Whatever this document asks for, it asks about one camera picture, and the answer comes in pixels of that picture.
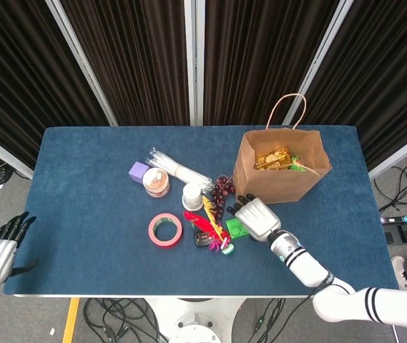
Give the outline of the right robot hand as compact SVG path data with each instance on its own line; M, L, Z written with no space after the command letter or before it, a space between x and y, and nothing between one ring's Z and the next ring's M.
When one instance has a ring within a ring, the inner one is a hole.
M226 211L239 220L258 242L266 242L270 234L281 229L278 216L261 199L250 193L238 196L237 202Z

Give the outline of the green toy brick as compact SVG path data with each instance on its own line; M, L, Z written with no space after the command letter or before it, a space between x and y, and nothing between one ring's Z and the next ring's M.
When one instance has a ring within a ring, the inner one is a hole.
M249 231L237 218L228 219L225 224L232 239L238 239L249 235Z

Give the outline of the red yellow feather toy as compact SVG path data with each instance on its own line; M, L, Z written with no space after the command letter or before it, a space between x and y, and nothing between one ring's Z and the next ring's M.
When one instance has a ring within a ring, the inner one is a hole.
M184 211L184 218L189 221L196 232L207 232L213 238L214 242L207 248L213 252L221 252L225 256L232 254L235 251L235 246L232 243L230 234L222 228L222 225L215 219L212 210L214 209L212 202L202 196L203 206L206 217L197 215L194 212Z

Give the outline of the yellow snack packet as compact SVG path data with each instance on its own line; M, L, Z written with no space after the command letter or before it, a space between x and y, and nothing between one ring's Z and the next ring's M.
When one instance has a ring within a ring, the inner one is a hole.
M293 164L287 148L278 148L258 157L253 165L254 170L282 170Z

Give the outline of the green white snack packet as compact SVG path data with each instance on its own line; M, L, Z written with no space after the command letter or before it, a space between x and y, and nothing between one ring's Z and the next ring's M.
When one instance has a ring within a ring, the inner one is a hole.
M307 171L307 168L302 163L299 156L292 156L291 157L291 164L290 164L290 166L288 168L290 170L295 170L295 171L299 171L299 172L306 172Z

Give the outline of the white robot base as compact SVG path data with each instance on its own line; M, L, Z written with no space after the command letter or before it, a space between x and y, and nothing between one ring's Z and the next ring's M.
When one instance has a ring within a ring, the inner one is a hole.
M150 297L146 301L168 343L232 343L232 326L245 300Z

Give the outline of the brown paper carrier bag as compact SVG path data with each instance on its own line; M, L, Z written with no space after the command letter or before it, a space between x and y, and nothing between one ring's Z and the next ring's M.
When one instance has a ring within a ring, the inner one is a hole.
M300 93L286 94L274 105L264 129L243 134L238 150L233 180L237 195L253 194L266 204L296 202L308 193L331 169L319 131L298 128L297 120L292 128L273 129L270 122L282 100L299 96L305 113L307 101ZM291 156L299 156L307 171L254 170L255 160L278 148L287 148Z

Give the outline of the white paper cup stack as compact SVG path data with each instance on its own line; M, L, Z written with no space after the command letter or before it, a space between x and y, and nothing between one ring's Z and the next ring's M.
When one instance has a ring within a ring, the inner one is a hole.
M201 188L197 184L186 184L182 190L182 205L190 212L199 211L203 206Z

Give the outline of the dark red grape bunch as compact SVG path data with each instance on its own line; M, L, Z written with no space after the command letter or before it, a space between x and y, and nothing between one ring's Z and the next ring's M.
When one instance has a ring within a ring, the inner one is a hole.
M212 205L214 207L212 212L216 220L222 218L225 211L226 198L234 193L235 185L233 183L233 178L226 175L220 175L215 181L213 190L210 192Z

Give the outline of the black car key fob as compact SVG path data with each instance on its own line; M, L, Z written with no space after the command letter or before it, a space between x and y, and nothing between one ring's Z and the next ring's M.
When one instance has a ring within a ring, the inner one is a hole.
M214 238L207 232L196 232L194 241L197 247L208 247L214 242Z

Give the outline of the bundle of clear straws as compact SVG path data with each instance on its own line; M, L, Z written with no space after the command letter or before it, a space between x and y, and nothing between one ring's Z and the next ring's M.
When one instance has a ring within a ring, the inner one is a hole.
M196 184L202 193L213 190L215 186L211 178L176 162L155 147L152 147L149 151L146 162L149 166L163 169L169 175L179 179L185 184Z

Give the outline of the clear jar of rubber bands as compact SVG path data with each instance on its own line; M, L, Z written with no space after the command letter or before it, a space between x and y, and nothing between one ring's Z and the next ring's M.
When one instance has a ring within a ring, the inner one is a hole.
M142 184L146 192L154 198L164 197L170 190L170 180L167 172L157 167L148 169L144 173Z

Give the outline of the person's light shoe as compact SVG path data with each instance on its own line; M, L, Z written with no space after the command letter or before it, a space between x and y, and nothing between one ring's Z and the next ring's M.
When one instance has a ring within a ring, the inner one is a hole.
M404 267L404 258L401 256L394 256L391 258L391 262L399 289L407 291L407 274Z

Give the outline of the black pleated curtain panel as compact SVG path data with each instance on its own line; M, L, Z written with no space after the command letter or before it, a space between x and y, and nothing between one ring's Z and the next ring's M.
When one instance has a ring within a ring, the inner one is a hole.
M45 0L0 0L0 146L33 168L46 128L108 123Z
M407 144L407 0L354 0L313 83L304 124L357 129L368 169Z
M120 126L187 126L183 0L60 0Z
M206 125L265 124L298 92L339 0L206 0Z

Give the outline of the white partition base rail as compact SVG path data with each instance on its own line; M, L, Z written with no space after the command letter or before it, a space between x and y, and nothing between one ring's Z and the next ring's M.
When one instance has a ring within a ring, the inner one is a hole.
M12 153L7 151L1 145L0 145L0 159L6 162L8 165L15 168L15 170L24 175L26 178L28 179L33 178L34 170L25 165L25 163L23 163L21 160L15 157Z
M392 166L407 157L407 144L394 152L388 158L383 160L380 164L371 169L368 173L370 180L374 180L376 177L382 175L383 172L390 169Z

